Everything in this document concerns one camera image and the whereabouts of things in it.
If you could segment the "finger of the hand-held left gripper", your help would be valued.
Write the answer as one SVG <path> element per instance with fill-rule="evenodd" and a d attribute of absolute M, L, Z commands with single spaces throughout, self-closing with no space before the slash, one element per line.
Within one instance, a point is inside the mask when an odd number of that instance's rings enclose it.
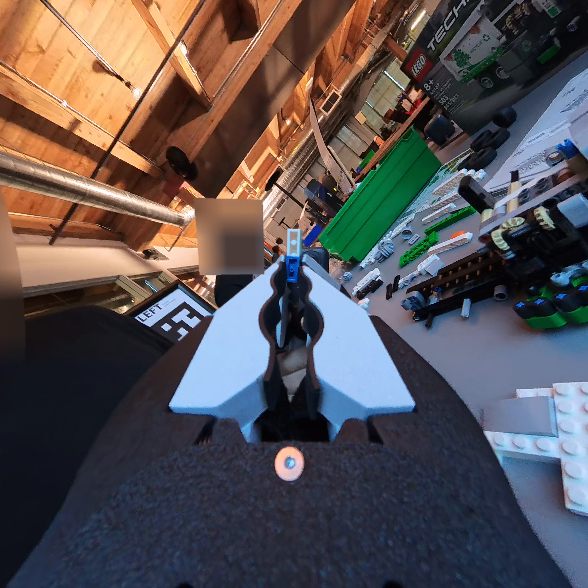
<path fill-rule="evenodd" d="M 293 284 L 286 284 L 283 297 L 280 299 L 281 318 L 277 324 L 278 348 L 288 348 L 293 336 L 292 321 L 295 319 L 295 295 L 291 286 Z"/>

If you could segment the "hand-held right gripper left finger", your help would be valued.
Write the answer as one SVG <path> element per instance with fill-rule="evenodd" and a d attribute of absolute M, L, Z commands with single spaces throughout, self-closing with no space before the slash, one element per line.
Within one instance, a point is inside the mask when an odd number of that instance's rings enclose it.
<path fill-rule="evenodd" d="M 254 422 L 268 407 L 263 377 L 270 343 L 259 317 L 281 268 L 281 262 L 273 264 L 214 314 L 169 402 L 174 413 L 233 419 L 247 442 L 260 440 Z"/>

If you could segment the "white lego plate assembly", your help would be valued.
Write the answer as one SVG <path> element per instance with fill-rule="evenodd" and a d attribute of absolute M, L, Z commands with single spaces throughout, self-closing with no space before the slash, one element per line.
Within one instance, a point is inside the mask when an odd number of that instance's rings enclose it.
<path fill-rule="evenodd" d="M 499 460 L 559 462 L 564 504 L 587 516 L 587 382 L 518 389 L 483 410 L 484 435 Z"/>

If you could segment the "white black lego connector block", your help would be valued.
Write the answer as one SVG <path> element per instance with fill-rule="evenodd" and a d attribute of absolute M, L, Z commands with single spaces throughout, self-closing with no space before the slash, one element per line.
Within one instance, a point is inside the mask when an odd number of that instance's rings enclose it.
<path fill-rule="evenodd" d="M 353 288 L 352 296 L 359 296 L 359 292 L 369 287 L 373 282 L 380 278 L 380 269 L 376 268 L 364 276 Z"/>

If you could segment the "white lego gear cluster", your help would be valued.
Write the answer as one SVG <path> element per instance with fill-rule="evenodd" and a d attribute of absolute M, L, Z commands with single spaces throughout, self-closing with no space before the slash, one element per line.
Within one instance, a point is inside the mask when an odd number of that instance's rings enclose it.
<path fill-rule="evenodd" d="M 394 244 L 392 239 L 384 238 L 379 241 L 372 251 L 360 262 L 359 267 L 364 269 L 368 265 L 381 263 L 389 259 L 394 254 Z"/>

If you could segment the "green lego plate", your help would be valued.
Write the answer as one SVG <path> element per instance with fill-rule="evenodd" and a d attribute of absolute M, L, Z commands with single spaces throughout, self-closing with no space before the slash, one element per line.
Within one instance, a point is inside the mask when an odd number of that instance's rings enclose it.
<path fill-rule="evenodd" d="M 435 246 L 438 242 L 438 233 L 435 231 L 430 232 L 430 234 L 426 235 L 423 239 L 418 241 L 418 243 L 402 254 L 399 259 L 399 267 L 404 268 L 405 266 L 409 265 L 423 254 L 426 254 L 427 251 L 431 247 Z"/>

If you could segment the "green lego beam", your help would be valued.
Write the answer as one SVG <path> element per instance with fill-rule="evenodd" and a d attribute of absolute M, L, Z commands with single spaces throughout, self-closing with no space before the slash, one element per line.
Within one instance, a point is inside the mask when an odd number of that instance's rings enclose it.
<path fill-rule="evenodd" d="M 441 231 L 441 230 L 451 226 L 452 224 L 455 224 L 455 223 L 457 223 L 467 217 L 470 217 L 471 215 L 475 214 L 476 212 L 477 211 L 472 206 L 467 206 L 465 208 L 457 210 L 456 212 L 453 212 L 451 215 L 440 220 L 436 224 L 433 224 L 433 225 L 429 226 L 428 228 L 426 228 L 424 230 L 424 234 L 430 235 L 433 232 Z"/>

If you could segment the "green black lego technic assembly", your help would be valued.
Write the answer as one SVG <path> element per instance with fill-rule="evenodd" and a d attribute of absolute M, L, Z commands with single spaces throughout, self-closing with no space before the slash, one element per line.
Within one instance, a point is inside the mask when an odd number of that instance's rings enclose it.
<path fill-rule="evenodd" d="M 567 289 L 533 286 L 528 293 L 529 298 L 512 308 L 529 327 L 545 330 L 587 323 L 586 281 L 573 281 Z"/>

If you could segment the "partly built lego technic vehicle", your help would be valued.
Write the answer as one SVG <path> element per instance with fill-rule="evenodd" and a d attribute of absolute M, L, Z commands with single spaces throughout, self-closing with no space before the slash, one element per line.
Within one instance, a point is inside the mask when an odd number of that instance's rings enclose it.
<path fill-rule="evenodd" d="M 466 200 L 483 207 L 482 248 L 407 290 L 401 306 L 416 322 L 461 310 L 464 298 L 493 298 L 496 285 L 509 294 L 547 285 L 567 289 L 587 281 L 587 162 L 571 159 L 489 208 L 490 198 L 473 180 L 462 180 Z"/>

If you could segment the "lego set box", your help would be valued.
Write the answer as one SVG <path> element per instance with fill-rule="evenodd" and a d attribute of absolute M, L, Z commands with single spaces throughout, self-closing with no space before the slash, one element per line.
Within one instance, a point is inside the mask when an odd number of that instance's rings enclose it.
<path fill-rule="evenodd" d="M 587 1 L 440 1 L 401 70 L 472 136 L 587 50 Z"/>

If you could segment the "person's left hand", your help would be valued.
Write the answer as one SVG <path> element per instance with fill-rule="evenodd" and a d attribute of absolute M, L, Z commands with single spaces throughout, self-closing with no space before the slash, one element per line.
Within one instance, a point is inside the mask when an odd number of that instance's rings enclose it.
<path fill-rule="evenodd" d="M 286 392 L 289 397 L 292 397 L 306 375 L 306 347 L 303 345 L 278 354 L 277 362 Z"/>

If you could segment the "black framed marker sign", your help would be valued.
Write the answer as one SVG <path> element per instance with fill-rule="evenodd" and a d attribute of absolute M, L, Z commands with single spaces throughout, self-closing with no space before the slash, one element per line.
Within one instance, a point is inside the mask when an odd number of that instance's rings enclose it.
<path fill-rule="evenodd" d="M 169 341 L 183 339 L 217 308 L 179 280 L 129 309 L 124 315 L 150 327 Z"/>

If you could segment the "green plastic bin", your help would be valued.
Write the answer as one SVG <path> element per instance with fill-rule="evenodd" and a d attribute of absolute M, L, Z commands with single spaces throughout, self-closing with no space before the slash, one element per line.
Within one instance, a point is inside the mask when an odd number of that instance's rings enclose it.
<path fill-rule="evenodd" d="M 362 261 L 440 167 L 411 126 L 321 232 L 320 243 L 344 261 Z"/>

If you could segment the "black round ceiling lamp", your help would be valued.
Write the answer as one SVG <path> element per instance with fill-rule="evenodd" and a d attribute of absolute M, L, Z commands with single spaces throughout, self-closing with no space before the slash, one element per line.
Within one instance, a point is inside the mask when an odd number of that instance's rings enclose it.
<path fill-rule="evenodd" d="M 189 160 L 186 153 L 179 147 L 168 147 L 165 152 L 165 157 L 173 172 L 183 178 L 186 182 L 191 182 L 197 179 L 198 169 L 196 164 Z"/>

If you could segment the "silver duct pipe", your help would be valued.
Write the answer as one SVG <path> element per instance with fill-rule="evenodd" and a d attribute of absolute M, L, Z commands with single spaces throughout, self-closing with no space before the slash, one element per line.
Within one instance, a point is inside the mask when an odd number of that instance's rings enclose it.
<path fill-rule="evenodd" d="M 180 228 L 195 220 L 194 210 L 188 206 L 173 210 L 4 146 L 1 185 Z"/>

